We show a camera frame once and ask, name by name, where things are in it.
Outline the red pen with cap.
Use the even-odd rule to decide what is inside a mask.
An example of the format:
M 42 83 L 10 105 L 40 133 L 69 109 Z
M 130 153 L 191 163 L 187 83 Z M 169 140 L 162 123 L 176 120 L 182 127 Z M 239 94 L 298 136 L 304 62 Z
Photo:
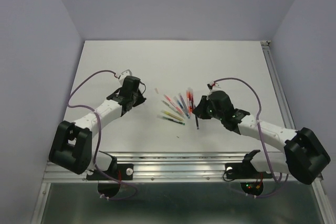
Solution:
M 194 109 L 196 108 L 196 104 L 194 101 L 194 90 L 192 88 L 190 88 L 190 97 L 191 97 L 192 112 L 193 112 Z

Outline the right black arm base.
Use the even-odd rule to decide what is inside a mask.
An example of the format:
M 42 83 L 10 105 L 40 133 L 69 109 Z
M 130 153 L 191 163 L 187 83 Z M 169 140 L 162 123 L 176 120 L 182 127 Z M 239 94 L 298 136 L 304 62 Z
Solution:
M 252 179 L 253 182 L 241 182 L 242 193 L 248 196 L 260 197 L 264 189 L 264 179 L 272 178 L 267 172 L 258 172 L 252 165 L 253 158 L 260 150 L 253 150 L 246 154 L 240 163 L 229 163 L 225 166 L 223 180 L 232 182 L 237 179 Z

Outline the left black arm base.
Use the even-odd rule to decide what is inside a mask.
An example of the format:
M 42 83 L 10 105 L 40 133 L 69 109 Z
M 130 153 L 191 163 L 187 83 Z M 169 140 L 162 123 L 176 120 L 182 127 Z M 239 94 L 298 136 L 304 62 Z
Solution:
M 86 180 L 97 182 L 97 191 L 100 198 L 107 201 L 126 200 L 138 193 L 135 185 L 131 184 L 134 175 L 134 165 L 131 163 L 119 164 L 118 159 L 106 152 L 97 158 L 98 164 L 87 170 Z

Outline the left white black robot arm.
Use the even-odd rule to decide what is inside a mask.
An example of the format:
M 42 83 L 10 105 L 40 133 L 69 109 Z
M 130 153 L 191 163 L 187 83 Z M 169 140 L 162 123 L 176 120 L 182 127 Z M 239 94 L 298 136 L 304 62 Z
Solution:
M 50 162 L 80 175 L 88 170 L 97 170 L 98 161 L 102 161 L 99 173 L 106 179 L 116 175 L 115 157 L 109 154 L 99 157 L 98 152 L 93 150 L 92 139 L 98 136 L 98 141 L 101 141 L 105 126 L 146 100 L 139 89 L 142 84 L 140 78 L 127 75 L 119 82 L 121 87 L 97 108 L 91 108 L 90 113 L 73 122 L 59 123 L 49 152 Z

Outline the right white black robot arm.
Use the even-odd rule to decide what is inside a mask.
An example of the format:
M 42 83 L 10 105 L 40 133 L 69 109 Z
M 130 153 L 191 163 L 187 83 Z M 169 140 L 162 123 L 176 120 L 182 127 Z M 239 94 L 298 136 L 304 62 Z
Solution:
M 233 106 L 223 91 L 214 91 L 201 97 L 193 110 L 199 119 L 217 119 L 225 129 L 261 141 L 262 147 L 274 147 L 277 152 L 253 150 L 240 163 L 228 170 L 231 179 L 253 178 L 259 173 L 282 173 L 310 185 L 329 165 L 331 158 L 315 133 L 306 127 L 287 129 L 258 120 L 247 111 Z

